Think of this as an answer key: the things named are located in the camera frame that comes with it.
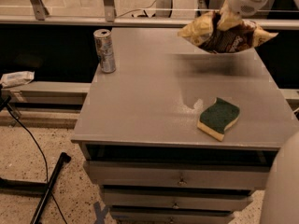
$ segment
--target crumpled wrapper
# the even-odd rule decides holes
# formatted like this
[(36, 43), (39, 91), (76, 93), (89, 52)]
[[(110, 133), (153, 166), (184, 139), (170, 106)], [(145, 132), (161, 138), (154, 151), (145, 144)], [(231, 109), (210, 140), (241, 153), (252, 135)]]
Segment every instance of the crumpled wrapper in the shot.
[(278, 35), (266, 32), (254, 21), (243, 21), (235, 14), (224, 15), (208, 12), (184, 26), (178, 35), (210, 53), (235, 53), (255, 48)]
[(20, 71), (14, 73), (3, 74), (0, 84), (3, 88), (15, 87), (29, 84), (35, 78), (35, 72)]

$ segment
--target desk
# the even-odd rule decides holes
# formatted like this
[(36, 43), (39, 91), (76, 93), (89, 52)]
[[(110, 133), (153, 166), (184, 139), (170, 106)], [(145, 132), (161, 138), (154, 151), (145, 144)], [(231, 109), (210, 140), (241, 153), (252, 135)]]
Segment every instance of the desk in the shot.
[[(114, 218), (228, 223), (298, 121), (254, 49), (212, 55), (177, 31), (112, 30), (117, 70), (96, 72), (72, 141)], [(216, 97), (241, 112), (223, 142), (196, 127)]]

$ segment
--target aluminum can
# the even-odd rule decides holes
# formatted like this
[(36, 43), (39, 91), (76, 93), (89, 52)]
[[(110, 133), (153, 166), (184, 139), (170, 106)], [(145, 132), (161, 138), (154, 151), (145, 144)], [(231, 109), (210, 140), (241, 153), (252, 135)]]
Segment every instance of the aluminum can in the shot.
[(100, 60), (104, 73), (112, 73), (116, 70), (114, 52), (112, 47), (111, 32), (107, 29), (96, 30), (93, 33), (96, 53)]

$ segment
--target sponge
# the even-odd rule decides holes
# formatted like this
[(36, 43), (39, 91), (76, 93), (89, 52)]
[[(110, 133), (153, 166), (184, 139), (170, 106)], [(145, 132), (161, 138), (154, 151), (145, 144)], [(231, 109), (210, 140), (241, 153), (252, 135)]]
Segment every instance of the sponge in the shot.
[(232, 127), (240, 114), (240, 109), (221, 98), (216, 98), (214, 105), (205, 110), (197, 121), (197, 127), (219, 141), (224, 132)]

